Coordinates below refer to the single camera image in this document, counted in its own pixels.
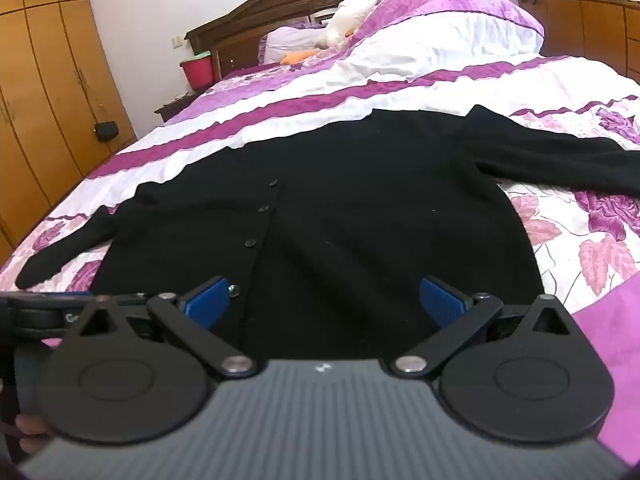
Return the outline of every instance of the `headboard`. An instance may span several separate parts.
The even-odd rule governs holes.
[[[337,7],[342,0],[248,0],[226,16],[190,30],[195,54],[210,50],[216,81],[257,64],[260,38],[293,18]]]

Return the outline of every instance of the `black cardigan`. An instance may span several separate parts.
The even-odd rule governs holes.
[[[141,184],[115,214],[98,209],[33,256],[16,283],[113,239],[95,294],[184,293],[220,274],[240,294],[212,330],[255,358],[392,358],[436,330],[418,302],[427,274],[505,303],[543,291],[492,177],[640,196],[640,152],[482,107],[466,118],[375,110]]]

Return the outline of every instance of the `wardrobe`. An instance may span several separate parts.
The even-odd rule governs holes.
[[[108,142],[94,132],[103,121],[118,125]],[[0,265],[133,140],[89,0],[0,0]]]

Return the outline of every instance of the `green bucket lid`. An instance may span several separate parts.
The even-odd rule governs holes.
[[[197,59],[202,59],[203,57],[207,57],[211,55],[211,51],[210,50],[205,50],[203,53],[198,54],[197,56],[191,56],[188,57],[187,59],[183,59],[180,62],[180,66],[182,66],[184,63],[190,62],[190,61],[196,61]]]

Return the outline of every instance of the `black button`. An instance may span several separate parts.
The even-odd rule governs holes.
[[[240,296],[240,285],[229,285],[229,296],[231,298]]]

